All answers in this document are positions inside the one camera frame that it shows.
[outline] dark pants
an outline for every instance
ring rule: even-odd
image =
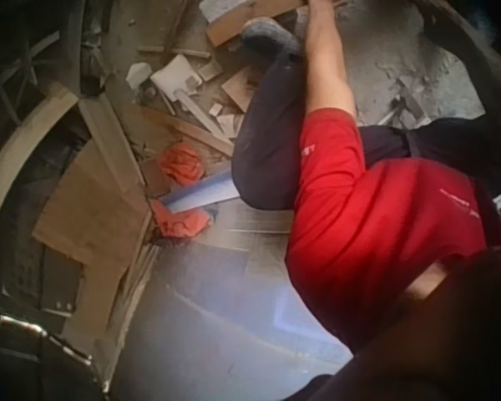
[[[304,63],[282,55],[250,103],[232,159],[235,186],[249,206],[268,211],[294,206],[305,93]],[[385,159],[423,157],[477,178],[495,198],[501,194],[501,164],[492,131],[486,116],[438,119],[412,131],[360,127],[367,168]]]

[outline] shoe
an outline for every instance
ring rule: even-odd
[[[251,19],[243,27],[241,41],[249,49],[275,58],[280,53],[302,57],[304,50],[297,37],[268,17]]]

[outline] wooden plank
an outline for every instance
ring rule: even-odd
[[[147,235],[147,231],[150,227],[150,222],[152,221],[152,212],[150,210],[147,211],[147,214],[144,217],[143,225],[141,226],[141,231],[139,232],[139,236],[137,238],[137,243],[135,245],[134,256],[132,257],[132,263],[128,269],[128,274],[126,276],[126,281],[124,282],[123,292],[126,294],[130,289],[130,284],[132,282],[132,277],[134,276],[138,266],[140,266],[139,255],[141,250],[144,247],[144,239]]]
[[[84,265],[103,260],[124,271],[148,210],[145,199],[121,194],[99,148],[89,141],[47,201],[33,236]]]
[[[304,6],[303,0],[250,0],[230,10],[208,25],[206,33],[217,47],[241,33],[247,21],[258,17],[276,17]]]
[[[64,338],[84,353],[91,353],[94,340],[104,334],[121,277],[137,257],[147,214],[141,196],[120,191],[91,140],[33,230],[36,239],[84,264],[76,311],[63,328]]]
[[[0,208],[28,157],[77,102],[68,89],[53,83],[48,97],[13,132],[0,151]]]
[[[120,189],[126,192],[137,182],[144,184],[132,148],[106,94],[96,99],[81,99],[78,106]]]
[[[252,97],[256,91],[255,82],[257,72],[250,65],[241,69],[232,78],[228,79],[221,88],[230,96],[234,103],[243,110],[244,113],[249,109]]]
[[[217,125],[217,123],[215,123],[210,116],[183,90],[175,90],[175,96],[200,121],[200,123],[203,124],[212,135],[214,135],[214,137],[230,143],[230,141],[223,134],[223,131],[219,128],[219,125]]]
[[[165,125],[176,129],[183,135],[189,136],[194,140],[198,140],[200,143],[208,145],[212,149],[218,150],[223,155],[231,157],[234,153],[234,145],[229,144],[224,140],[219,140],[209,132],[206,132],[196,125],[186,123],[182,119],[178,119],[158,110],[149,109],[142,106],[135,106],[135,108],[141,113],[141,115],[143,115],[145,119],[155,124]]]
[[[170,193],[170,178],[160,169],[157,159],[144,160],[139,164],[145,180],[145,194],[158,198]]]

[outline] orange rag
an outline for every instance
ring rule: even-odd
[[[201,209],[172,214],[156,200],[150,201],[150,207],[164,237],[192,238],[210,224],[210,217]]]
[[[158,166],[182,186],[197,183],[204,175],[204,165],[195,150],[179,143],[158,156]],[[210,224],[210,217],[202,209],[172,214],[159,201],[150,201],[154,219],[165,237],[191,238]]]
[[[192,185],[204,175],[204,165],[195,150],[181,142],[158,156],[160,169],[182,186]]]

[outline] red t-shirt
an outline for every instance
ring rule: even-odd
[[[301,154],[286,265],[311,312],[352,349],[432,263],[486,248],[466,175],[417,158],[366,170],[348,113],[309,114]]]

